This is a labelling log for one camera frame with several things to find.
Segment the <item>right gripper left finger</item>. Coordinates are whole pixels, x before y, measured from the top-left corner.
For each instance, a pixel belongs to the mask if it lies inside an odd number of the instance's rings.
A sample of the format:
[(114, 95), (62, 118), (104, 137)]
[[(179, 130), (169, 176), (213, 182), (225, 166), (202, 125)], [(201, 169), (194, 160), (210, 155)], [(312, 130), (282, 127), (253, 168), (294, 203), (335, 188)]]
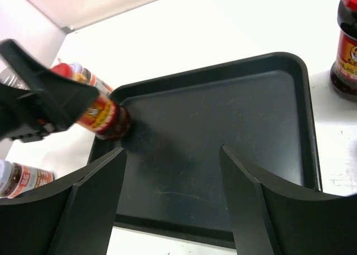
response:
[(1, 199), (1, 254), (106, 254), (127, 155), (116, 148), (13, 199)]

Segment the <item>red lid chili jar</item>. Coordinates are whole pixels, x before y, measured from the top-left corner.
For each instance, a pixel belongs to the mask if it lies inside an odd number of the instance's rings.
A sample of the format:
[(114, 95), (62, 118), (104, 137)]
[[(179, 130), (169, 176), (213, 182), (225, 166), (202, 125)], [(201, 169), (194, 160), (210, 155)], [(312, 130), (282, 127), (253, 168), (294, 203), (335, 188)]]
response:
[(337, 11), (340, 37), (336, 60), (330, 70), (334, 90), (356, 101), (356, 0), (340, 0)]
[[(73, 80), (73, 72), (69, 64), (61, 62), (53, 66), (51, 70)], [(124, 107), (100, 94), (76, 123), (95, 133), (99, 139), (117, 140), (129, 131), (131, 117)]]

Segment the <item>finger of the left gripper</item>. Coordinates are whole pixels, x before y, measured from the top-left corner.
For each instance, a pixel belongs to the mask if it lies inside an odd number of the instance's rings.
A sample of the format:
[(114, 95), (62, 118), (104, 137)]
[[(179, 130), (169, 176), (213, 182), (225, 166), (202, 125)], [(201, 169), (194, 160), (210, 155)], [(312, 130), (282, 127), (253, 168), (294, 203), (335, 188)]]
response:
[(98, 90), (44, 67), (16, 41), (1, 42), (1, 58), (28, 86), (1, 84), (1, 139), (22, 142), (68, 130), (98, 98)]

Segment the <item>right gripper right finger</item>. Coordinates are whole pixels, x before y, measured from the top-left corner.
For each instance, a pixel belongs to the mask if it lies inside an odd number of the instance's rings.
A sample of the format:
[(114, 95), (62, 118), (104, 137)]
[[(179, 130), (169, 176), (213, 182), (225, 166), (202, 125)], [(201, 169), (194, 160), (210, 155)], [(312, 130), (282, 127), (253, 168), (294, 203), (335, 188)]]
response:
[(219, 160), (237, 254), (356, 253), (356, 195), (296, 185), (226, 145)]

